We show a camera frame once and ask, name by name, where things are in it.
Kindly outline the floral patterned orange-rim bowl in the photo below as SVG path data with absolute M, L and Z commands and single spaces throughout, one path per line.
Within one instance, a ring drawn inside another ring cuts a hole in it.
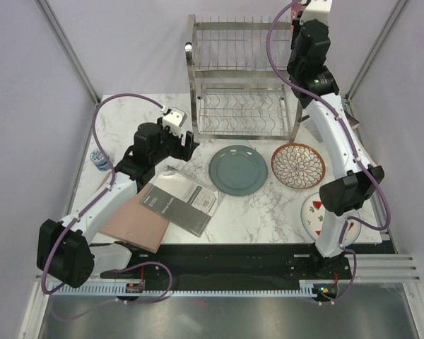
M 317 186 L 326 173 L 322 156 L 303 143 L 288 143 L 277 148 L 271 157 L 271 169 L 280 183 L 297 190 Z

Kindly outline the teal ceramic plate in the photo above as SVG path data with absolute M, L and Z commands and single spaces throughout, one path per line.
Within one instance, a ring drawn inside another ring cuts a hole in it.
M 208 167 L 214 186 L 224 194 L 247 196 L 258 191 L 268 177 L 266 161 L 245 145 L 230 145 L 219 150 Z

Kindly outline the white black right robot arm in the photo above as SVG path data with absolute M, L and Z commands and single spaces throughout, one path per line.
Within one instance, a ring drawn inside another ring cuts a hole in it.
M 331 45 L 329 28 L 317 19 L 295 19 L 293 42 L 287 65 L 290 86 L 303 109 L 314 121 L 331 159 L 334 180 L 321 186 L 326 209 L 315 246 L 319 254 L 310 259 L 311 273 L 325 278 L 335 269 L 332 257 L 343 251 L 343 224 L 361 209 L 384 178 L 363 152 L 342 106 L 337 83 L 325 65 Z

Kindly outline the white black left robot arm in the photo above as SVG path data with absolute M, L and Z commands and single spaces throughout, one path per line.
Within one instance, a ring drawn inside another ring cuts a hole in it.
M 95 235 L 109 219 L 155 176 L 156 166 L 168 157 L 189 161 L 198 143 L 191 131 L 182 132 L 187 116 L 170 110 L 155 123 L 143 123 L 134 143 L 114 167 L 109 183 L 79 209 L 60 221 L 46 220 L 40 227 L 37 267 L 77 288 L 90 276 L 114 270 L 124 277 L 139 274 L 141 261 L 118 243 L 91 248 Z

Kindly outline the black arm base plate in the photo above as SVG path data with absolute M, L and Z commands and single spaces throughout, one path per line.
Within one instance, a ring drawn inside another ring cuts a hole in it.
M 128 245 L 129 272 L 105 279 L 143 278 L 151 287 L 297 287 L 301 280 L 347 280 L 352 259 L 320 259 L 313 244 L 163 244 L 156 253 Z

